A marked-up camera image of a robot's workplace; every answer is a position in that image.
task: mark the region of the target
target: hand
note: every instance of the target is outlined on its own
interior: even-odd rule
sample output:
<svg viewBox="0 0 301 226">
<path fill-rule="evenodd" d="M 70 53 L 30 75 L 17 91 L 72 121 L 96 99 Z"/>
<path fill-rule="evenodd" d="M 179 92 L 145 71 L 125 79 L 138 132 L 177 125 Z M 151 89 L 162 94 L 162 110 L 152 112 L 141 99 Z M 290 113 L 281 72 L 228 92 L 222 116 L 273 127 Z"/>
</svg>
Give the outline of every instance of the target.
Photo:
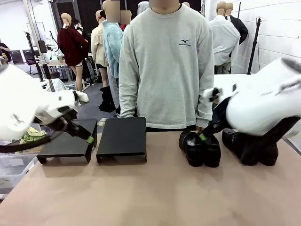
<svg viewBox="0 0 301 226">
<path fill-rule="evenodd" d="M 204 128 L 203 128 L 203 127 L 198 127 L 198 126 L 197 126 L 197 130 L 202 132 L 202 131 L 204 130 Z"/>
</svg>

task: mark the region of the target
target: green marking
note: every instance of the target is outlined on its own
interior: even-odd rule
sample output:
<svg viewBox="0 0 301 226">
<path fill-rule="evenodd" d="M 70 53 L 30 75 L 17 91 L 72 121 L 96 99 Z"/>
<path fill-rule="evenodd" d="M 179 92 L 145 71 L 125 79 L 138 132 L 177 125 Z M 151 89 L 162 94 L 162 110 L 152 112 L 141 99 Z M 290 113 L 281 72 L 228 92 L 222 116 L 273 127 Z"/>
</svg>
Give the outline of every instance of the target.
<svg viewBox="0 0 301 226">
<path fill-rule="evenodd" d="M 88 138 L 87 142 L 88 142 L 89 144 L 92 144 L 92 143 L 94 142 L 94 138 L 90 136 L 90 137 Z"/>
<path fill-rule="evenodd" d="M 199 138 L 201 138 L 202 141 L 206 141 L 207 140 L 207 138 L 205 137 L 204 134 L 199 135 Z"/>
</svg>

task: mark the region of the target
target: sweatshirt logo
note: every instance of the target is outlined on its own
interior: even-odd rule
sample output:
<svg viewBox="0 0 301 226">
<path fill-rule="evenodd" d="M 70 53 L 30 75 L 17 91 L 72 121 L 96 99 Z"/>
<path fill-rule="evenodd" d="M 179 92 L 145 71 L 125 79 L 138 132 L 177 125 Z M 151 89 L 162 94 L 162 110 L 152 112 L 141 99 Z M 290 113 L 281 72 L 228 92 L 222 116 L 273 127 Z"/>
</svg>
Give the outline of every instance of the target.
<svg viewBox="0 0 301 226">
<path fill-rule="evenodd" d="M 181 39 L 179 46 L 191 46 L 190 39 Z"/>
</svg>

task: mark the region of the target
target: white wall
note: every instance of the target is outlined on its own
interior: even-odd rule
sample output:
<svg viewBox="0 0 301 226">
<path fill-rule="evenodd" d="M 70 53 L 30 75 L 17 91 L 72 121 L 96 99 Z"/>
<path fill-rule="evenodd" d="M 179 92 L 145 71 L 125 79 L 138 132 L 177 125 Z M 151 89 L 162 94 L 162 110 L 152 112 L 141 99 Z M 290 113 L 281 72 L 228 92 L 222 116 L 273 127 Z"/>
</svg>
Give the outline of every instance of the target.
<svg viewBox="0 0 301 226">
<path fill-rule="evenodd" d="M 32 7 L 30 0 L 28 0 L 29 8 L 32 14 Z M 43 22 L 47 34 L 52 32 L 53 36 L 57 36 L 56 27 L 52 18 L 51 8 L 47 0 L 37 2 L 32 0 L 33 10 L 36 17 L 36 22 Z M 0 39 L 11 50 L 30 49 L 24 31 L 28 32 L 27 23 L 28 18 L 22 0 L 0 5 Z M 25 71 L 29 67 L 19 65 Z"/>
<path fill-rule="evenodd" d="M 207 20 L 210 19 L 210 10 L 211 10 L 211 0 L 202 0 L 205 1 L 205 17 Z"/>
<path fill-rule="evenodd" d="M 209 20 L 216 16 L 220 0 L 211 0 Z M 256 18 L 261 17 L 259 44 L 256 47 L 252 73 L 256 73 L 279 57 L 301 58 L 301 0 L 230 0 L 234 4 L 232 15 L 249 30 L 247 39 L 239 47 L 239 58 L 232 73 L 246 73 L 256 31 Z"/>
</svg>

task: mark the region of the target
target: black pole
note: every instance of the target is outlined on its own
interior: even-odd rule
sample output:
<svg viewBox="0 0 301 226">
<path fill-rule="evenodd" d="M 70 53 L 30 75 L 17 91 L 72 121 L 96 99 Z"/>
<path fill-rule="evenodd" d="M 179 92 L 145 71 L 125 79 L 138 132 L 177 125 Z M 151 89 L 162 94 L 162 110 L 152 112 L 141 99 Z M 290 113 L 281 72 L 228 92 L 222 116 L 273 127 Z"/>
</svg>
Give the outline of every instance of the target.
<svg viewBox="0 0 301 226">
<path fill-rule="evenodd" d="M 251 53 L 250 63 L 249 63 L 249 69 L 248 69 L 248 73 L 247 74 L 251 74 L 251 69 L 252 69 L 252 64 L 253 64 L 255 49 L 256 49 L 256 45 L 257 45 L 257 38 L 258 38 L 258 32 L 259 32 L 260 24 L 261 24 L 261 18 L 259 17 L 258 20 L 257 20 L 256 33 L 255 33 L 255 38 L 254 38 L 254 42 L 253 42 L 253 48 L 252 48 L 252 53 Z"/>
<path fill-rule="evenodd" d="M 43 80 L 43 76 L 42 76 L 42 70 L 41 70 L 38 62 L 36 61 L 36 58 L 34 57 L 34 50 L 33 50 L 33 46 L 32 46 L 32 40 L 30 38 L 30 34 L 28 32 L 25 32 L 25 33 L 26 33 L 26 38 L 27 38 L 28 43 L 29 43 L 29 47 L 30 47 L 30 49 L 32 51 L 32 59 L 33 59 L 35 65 L 37 67 L 37 71 L 38 71 L 38 74 L 39 74 L 40 81 L 44 81 Z"/>
<path fill-rule="evenodd" d="M 238 16 L 237 16 L 237 21 L 236 21 L 236 25 L 235 25 L 235 28 L 236 28 L 236 29 L 237 29 L 239 14 L 240 14 L 240 6 L 241 6 L 241 1 L 239 2 Z"/>
</svg>

